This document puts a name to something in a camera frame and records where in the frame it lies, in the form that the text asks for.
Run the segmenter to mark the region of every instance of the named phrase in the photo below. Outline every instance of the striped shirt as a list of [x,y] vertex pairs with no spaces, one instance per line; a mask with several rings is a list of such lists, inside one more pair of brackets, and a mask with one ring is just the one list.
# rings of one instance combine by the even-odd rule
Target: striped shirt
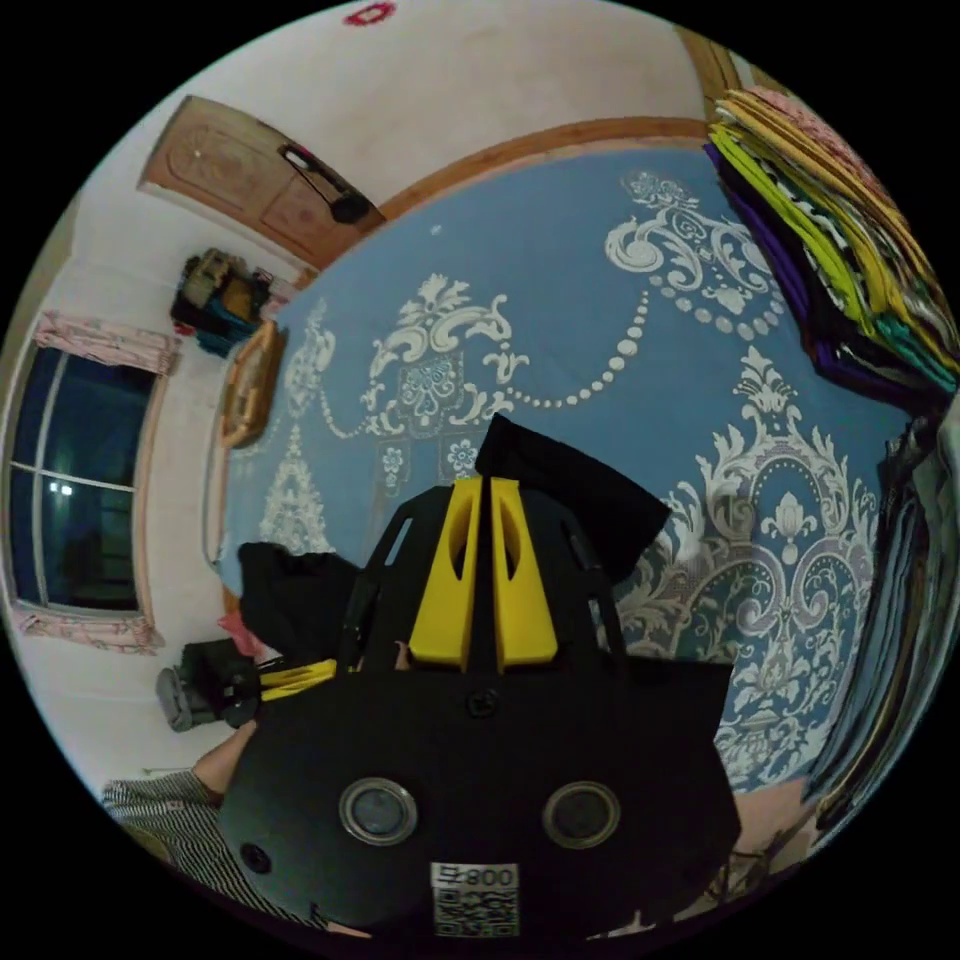
[[192,771],[156,780],[113,780],[104,788],[102,802],[113,820],[141,846],[196,883],[280,920],[347,932],[334,924],[311,923],[287,913],[250,886],[217,826],[215,803]]

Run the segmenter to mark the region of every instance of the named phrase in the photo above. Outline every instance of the window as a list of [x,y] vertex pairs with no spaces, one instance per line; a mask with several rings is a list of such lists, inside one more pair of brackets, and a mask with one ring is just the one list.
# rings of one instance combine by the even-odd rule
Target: window
[[39,348],[8,463],[17,596],[54,610],[135,611],[134,473],[155,376]]

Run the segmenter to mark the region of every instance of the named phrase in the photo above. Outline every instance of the pink cloth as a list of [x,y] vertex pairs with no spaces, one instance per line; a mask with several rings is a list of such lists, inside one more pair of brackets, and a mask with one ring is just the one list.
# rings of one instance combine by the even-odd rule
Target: pink cloth
[[180,349],[176,337],[92,317],[66,317],[47,310],[33,339],[41,347],[96,360],[109,367],[138,367],[158,376],[172,370]]
[[164,645],[163,637],[145,617],[111,620],[107,617],[64,616],[33,610],[19,603],[14,605],[13,613],[17,629],[28,637],[59,637],[98,650],[144,656],[156,656],[157,650]]
[[245,657],[253,657],[254,660],[261,660],[268,655],[266,644],[262,643],[244,626],[240,612],[235,610],[228,613],[217,621],[217,626],[225,630],[237,645],[237,650]]
[[851,173],[860,177],[874,193],[881,197],[888,197],[883,184],[857,155],[853,147],[833,127],[802,103],[776,90],[768,90],[766,87],[748,87],[746,92],[782,113],[795,127],[802,130],[811,140],[815,140]]

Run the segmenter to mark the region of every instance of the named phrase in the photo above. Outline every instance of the screw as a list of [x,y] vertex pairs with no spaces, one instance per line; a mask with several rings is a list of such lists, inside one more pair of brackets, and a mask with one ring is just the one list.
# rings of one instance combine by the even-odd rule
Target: screw
[[467,697],[467,713],[477,720],[485,720],[497,712],[499,700],[496,690],[475,690]]
[[269,873],[270,858],[255,844],[245,843],[240,848],[240,858],[254,873]]

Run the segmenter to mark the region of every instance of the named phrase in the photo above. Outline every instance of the person's arm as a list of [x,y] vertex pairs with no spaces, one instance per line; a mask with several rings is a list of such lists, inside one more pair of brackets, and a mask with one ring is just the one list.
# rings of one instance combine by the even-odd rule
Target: person's arm
[[205,753],[193,766],[194,776],[207,789],[210,801],[217,806],[223,802],[223,796],[233,779],[233,772],[237,768],[240,755],[246,749],[257,729],[257,721],[250,720],[233,735]]

